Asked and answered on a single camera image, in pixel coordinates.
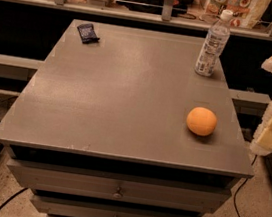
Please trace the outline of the clear plastic water bottle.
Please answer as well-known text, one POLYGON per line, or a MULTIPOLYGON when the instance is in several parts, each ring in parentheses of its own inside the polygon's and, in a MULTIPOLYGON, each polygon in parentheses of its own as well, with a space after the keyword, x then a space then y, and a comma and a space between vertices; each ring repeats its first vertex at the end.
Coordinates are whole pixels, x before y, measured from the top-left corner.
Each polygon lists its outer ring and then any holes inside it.
POLYGON ((229 9, 222 11, 220 17, 207 31, 207 36, 196 60, 195 72, 204 77, 211 76, 216 62, 222 54, 230 37, 230 21, 233 12, 229 9))

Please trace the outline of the dark blue rxbar wrapper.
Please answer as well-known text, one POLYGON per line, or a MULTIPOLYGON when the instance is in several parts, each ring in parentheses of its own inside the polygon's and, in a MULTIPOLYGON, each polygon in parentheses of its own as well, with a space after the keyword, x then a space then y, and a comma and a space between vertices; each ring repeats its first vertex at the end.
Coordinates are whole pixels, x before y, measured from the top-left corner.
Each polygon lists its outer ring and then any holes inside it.
POLYGON ((99 38, 95 33, 95 29, 92 23, 81 24, 77 26, 78 33, 83 44, 99 42, 99 38))

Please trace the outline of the printed snack bag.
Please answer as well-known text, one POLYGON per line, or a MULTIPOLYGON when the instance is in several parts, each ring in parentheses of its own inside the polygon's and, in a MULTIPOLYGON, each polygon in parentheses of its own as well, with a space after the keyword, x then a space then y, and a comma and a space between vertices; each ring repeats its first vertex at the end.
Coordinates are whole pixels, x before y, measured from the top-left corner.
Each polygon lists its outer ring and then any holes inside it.
POLYGON ((204 12, 216 17, 223 10, 233 12, 231 26, 252 29, 259 23, 271 0, 206 0, 204 12))

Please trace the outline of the orange fruit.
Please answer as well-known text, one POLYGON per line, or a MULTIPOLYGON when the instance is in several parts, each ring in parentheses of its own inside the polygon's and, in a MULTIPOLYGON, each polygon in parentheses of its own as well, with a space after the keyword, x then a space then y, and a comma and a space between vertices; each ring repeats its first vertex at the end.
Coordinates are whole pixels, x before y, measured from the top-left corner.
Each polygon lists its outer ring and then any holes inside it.
POLYGON ((209 136, 217 125, 217 116, 208 108, 196 107, 186 117, 186 126, 193 134, 209 136))

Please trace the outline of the top drawer metal knob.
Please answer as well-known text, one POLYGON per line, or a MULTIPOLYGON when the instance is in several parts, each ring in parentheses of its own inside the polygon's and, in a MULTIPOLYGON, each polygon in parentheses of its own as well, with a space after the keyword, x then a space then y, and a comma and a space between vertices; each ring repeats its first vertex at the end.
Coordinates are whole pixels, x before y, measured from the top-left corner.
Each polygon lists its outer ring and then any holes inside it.
POLYGON ((122 190, 122 188, 119 187, 119 188, 117 188, 117 190, 113 193, 113 197, 114 197, 115 199, 122 199, 123 193, 122 193, 121 190, 122 190))

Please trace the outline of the grey drawer cabinet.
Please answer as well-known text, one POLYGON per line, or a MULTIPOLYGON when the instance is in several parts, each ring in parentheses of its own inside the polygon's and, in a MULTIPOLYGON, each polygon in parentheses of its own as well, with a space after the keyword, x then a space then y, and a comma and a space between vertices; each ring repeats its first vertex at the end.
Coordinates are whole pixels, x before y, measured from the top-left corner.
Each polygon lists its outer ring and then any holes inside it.
POLYGON ((199 37, 71 24, 0 123, 9 169, 46 217, 204 217, 251 177, 222 71, 196 74, 199 37), (193 134, 196 107, 217 116, 193 134), (113 193, 122 188, 122 199, 113 193))

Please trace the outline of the grey side shelf ledge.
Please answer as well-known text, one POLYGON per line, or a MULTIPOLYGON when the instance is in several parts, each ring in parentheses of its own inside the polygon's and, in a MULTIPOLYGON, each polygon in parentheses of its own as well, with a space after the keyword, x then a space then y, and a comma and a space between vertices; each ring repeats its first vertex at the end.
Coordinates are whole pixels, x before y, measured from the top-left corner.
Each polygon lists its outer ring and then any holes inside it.
POLYGON ((43 61, 0 54, 0 77, 29 81, 43 61))

